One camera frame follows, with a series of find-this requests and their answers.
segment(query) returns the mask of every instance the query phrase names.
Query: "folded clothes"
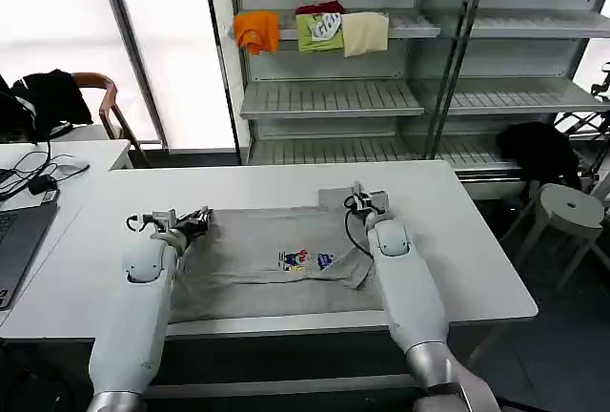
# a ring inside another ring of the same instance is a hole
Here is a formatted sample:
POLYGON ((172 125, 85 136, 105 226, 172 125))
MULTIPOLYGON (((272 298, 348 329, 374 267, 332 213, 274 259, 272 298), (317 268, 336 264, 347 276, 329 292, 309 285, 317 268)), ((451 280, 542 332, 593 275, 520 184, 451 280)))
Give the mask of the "folded clothes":
POLYGON ((277 52, 279 47, 279 16, 269 11, 253 11, 234 18, 237 45, 250 54, 277 52))
POLYGON ((343 48, 341 15, 338 13, 299 14, 296 33, 300 52, 325 52, 343 48))
POLYGON ((296 9, 295 14, 321 14, 321 13, 344 13, 345 9, 334 0, 317 5, 305 5, 296 9))
POLYGON ((341 22, 345 57, 388 50, 390 19, 387 16, 364 11, 343 14, 341 22))

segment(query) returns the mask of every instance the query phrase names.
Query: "white desk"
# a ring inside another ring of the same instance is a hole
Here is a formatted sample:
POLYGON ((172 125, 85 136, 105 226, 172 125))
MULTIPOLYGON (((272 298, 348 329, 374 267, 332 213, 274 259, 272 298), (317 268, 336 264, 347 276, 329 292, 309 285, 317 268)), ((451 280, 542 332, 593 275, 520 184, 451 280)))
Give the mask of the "white desk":
MULTIPOLYGON (((47 231, 43 242, 40 244, 34 259, 30 264, 24 280, 20 285, 17 296, 18 300, 23 295, 40 267, 44 264, 49 254, 62 236, 69 229, 79 211, 87 202, 89 197, 99 195, 95 187, 99 180, 109 170, 121 169, 130 165, 127 152, 130 143, 127 140, 100 140, 88 142, 52 142, 51 156, 67 154, 90 163, 90 168, 81 175, 75 175, 59 183, 60 197, 57 201, 58 211, 51 227, 47 231)), ((46 144, 34 146, 26 143, 2 144, 0 145, 0 168, 11 168, 21 157, 32 151, 47 151, 46 144)), ((31 154, 20 165, 19 169, 35 169, 45 160, 45 154, 31 154)), ((43 195, 32 196, 26 189, 20 194, 12 197, 0 206, 0 211, 20 207, 40 205, 43 195)), ((10 310, 0 312, 0 324, 8 316, 10 310)))
MULTIPOLYGON (((317 204, 319 188, 388 192, 427 259, 453 323, 530 319, 538 312, 451 167, 444 161, 127 170, 109 173, 105 194, 78 215, 0 328, 6 339, 90 340, 122 279, 135 236, 131 214, 201 205, 217 209, 317 204)), ((171 336, 269 335, 384 327, 382 312, 209 320, 169 327, 171 336)))

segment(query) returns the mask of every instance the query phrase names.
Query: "laptop keyboard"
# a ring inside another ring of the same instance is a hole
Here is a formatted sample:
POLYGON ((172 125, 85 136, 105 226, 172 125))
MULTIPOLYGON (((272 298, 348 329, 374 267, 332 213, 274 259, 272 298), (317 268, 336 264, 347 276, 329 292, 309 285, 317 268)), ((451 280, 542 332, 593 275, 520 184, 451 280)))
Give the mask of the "laptop keyboard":
POLYGON ((2 239, 7 234, 10 226, 12 226, 12 223, 14 223, 16 219, 17 215, 0 213, 0 242, 2 242, 2 239))

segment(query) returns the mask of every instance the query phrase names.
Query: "red cloth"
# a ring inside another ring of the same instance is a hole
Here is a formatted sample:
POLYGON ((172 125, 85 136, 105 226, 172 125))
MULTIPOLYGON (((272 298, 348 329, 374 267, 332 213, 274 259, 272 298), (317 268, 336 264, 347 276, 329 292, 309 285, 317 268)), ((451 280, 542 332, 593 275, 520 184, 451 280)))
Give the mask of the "red cloth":
POLYGON ((345 13, 345 9, 337 0, 317 5, 305 5, 296 9, 295 14, 345 13))

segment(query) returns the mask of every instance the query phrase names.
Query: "white stool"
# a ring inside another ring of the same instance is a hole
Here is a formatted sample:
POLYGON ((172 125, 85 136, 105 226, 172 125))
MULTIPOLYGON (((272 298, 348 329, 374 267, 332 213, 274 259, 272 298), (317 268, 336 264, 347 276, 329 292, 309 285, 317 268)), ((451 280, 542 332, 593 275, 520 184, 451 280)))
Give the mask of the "white stool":
POLYGON ((536 207, 534 227, 515 254, 513 263, 516 268, 519 268, 547 226, 553 226, 562 231, 573 238, 578 249, 559 279, 557 286, 559 290, 572 277, 600 235, 601 222, 604 218, 603 206, 598 199, 580 191, 552 183, 546 184, 542 186, 538 196, 530 200, 500 242, 515 231, 532 207, 536 207))

